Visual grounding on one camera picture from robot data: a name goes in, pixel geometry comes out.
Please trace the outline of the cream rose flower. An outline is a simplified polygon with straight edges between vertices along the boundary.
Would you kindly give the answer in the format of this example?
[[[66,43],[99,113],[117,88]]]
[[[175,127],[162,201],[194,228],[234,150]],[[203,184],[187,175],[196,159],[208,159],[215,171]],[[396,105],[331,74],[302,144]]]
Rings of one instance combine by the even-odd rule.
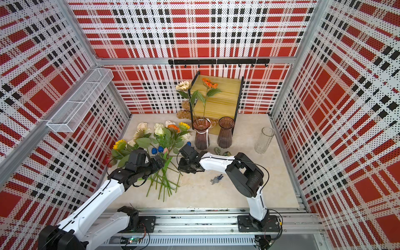
[[[195,111],[194,111],[194,107],[195,107],[195,103],[196,103],[196,96],[195,96],[195,93],[190,94],[191,87],[192,87],[192,84],[189,81],[182,81],[177,84],[176,91],[184,99],[184,101],[190,102],[191,114],[192,114],[191,120],[194,121],[197,118],[197,115],[195,114]]]

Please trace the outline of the orange gerbera flower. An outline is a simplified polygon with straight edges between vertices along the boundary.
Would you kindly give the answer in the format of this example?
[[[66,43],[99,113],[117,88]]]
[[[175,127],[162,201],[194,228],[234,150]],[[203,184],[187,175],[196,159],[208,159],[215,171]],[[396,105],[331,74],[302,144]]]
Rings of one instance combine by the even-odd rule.
[[[203,95],[199,91],[197,91],[196,97],[203,104],[203,117],[205,118],[206,104],[209,98],[215,96],[216,94],[221,93],[221,89],[218,88],[217,83],[213,83],[211,80],[207,78],[202,79],[204,87],[206,87],[206,93]]]

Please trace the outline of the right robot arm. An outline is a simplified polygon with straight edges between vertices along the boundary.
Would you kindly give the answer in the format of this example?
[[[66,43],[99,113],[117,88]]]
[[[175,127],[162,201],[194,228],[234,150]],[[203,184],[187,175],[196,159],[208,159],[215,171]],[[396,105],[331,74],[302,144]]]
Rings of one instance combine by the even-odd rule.
[[[264,173],[245,154],[220,156],[201,151],[186,144],[179,150],[181,158],[178,170],[186,174],[217,171],[225,173],[235,188],[246,197],[253,226],[262,227],[267,223],[269,211],[262,200]]]

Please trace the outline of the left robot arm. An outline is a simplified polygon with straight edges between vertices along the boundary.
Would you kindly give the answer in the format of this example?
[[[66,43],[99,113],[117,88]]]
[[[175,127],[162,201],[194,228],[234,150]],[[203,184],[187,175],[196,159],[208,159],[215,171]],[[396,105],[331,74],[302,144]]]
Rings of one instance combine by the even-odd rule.
[[[107,181],[75,212],[56,226],[46,226],[39,234],[40,250],[94,250],[121,231],[145,230],[139,212],[123,206],[105,222],[93,227],[99,216],[140,179],[146,181],[161,170],[165,160],[150,157],[142,148],[132,151],[122,168],[115,169]]]

